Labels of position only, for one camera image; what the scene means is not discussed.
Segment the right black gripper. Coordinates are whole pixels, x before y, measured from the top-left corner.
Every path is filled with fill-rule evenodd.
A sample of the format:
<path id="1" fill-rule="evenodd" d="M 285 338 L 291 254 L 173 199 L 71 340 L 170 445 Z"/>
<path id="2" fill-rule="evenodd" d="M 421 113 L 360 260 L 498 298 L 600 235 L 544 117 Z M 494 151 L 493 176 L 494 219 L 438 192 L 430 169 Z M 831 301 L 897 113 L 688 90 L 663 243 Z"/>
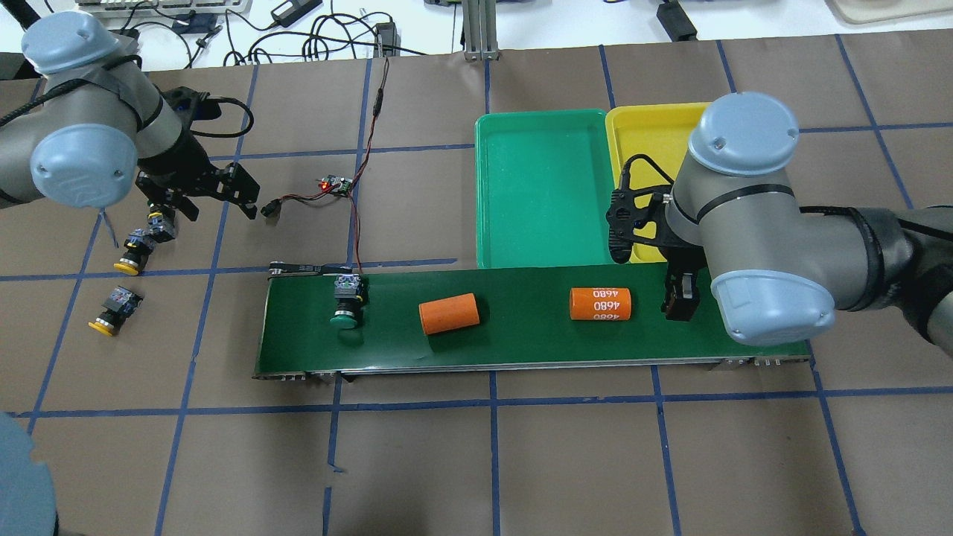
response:
<path id="1" fill-rule="evenodd" d="M 664 180 L 661 185 L 632 188 L 632 166 L 647 163 Z M 624 162 L 619 186 L 612 190 L 605 218 L 607 249 L 612 261 L 626 264 L 634 244 L 656 248 L 674 267 L 665 275 L 661 312 L 673 322 L 691 322 L 701 302 L 698 271 L 708 266 L 704 249 L 681 240 L 665 220 L 675 181 L 647 155 L 633 155 Z"/>

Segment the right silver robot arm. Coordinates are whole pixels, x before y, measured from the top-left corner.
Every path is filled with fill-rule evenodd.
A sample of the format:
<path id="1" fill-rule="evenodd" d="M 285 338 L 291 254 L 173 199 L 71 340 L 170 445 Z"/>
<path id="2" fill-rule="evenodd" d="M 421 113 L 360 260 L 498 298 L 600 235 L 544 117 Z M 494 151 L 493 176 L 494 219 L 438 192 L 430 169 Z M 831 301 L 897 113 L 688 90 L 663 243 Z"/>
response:
<path id="1" fill-rule="evenodd" d="M 611 258 L 657 248 L 667 262 L 660 309 L 681 322 L 693 318 L 708 269 L 725 331 L 741 344 L 813 339 L 837 312 L 896 307 L 950 354 L 951 206 L 800 206 L 785 170 L 799 140 L 796 116 L 774 96 L 713 101 L 676 177 L 634 189 L 633 163 L 656 163 L 643 153 L 623 163 L 605 216 Z"/>

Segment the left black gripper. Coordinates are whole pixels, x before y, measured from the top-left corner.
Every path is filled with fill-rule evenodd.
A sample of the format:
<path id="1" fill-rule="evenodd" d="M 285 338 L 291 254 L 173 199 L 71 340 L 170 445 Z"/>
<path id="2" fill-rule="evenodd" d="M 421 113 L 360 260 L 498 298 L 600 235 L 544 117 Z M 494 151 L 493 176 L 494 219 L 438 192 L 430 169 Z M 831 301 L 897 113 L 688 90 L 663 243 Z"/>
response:
<path id="1" fill-rule="evenodd" d="M 248 220 L 258 216 L 260 185 L 237 162 L 217 167 L 211 162 L 198 136 L 228 138 L 247 135 L 255 123 L 252 110 L 241 100 L 215 96 L 188 87 L 161 92 L 163 101 L 180 126 L 169 148 L 156 156 L 139 159 L 136 186 L 150 203 L 180 211 L 192 223 L 200 217 L 200 208 L 192 197 L 211 197 L 238 207 Z M 247 116 L 245 128 L 236 133 L 195 133 L 195 120 L 212 120 L 222 115 L 221 105 L 239 106 Z"/>

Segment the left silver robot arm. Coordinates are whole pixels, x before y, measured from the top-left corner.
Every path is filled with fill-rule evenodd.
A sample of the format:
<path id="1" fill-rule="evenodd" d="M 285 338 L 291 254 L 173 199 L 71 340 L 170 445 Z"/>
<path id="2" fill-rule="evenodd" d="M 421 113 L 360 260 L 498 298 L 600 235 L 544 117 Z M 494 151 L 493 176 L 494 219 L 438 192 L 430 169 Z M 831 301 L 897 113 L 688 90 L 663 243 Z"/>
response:
<path id="1" fill-rule="evenodd" d="M 21 47 L 45 91 L 3 116 L 3 208 L 48 198 L 106 209 L 137 188 L 188 220 L 200 214 L 195 197 L 255 218 L 258 183 L 238 163 L 215 166 L 193 130 L 234 98 L 160 91 L 141 70 L 136 41 L 83 11 L 34 15 Z"/>

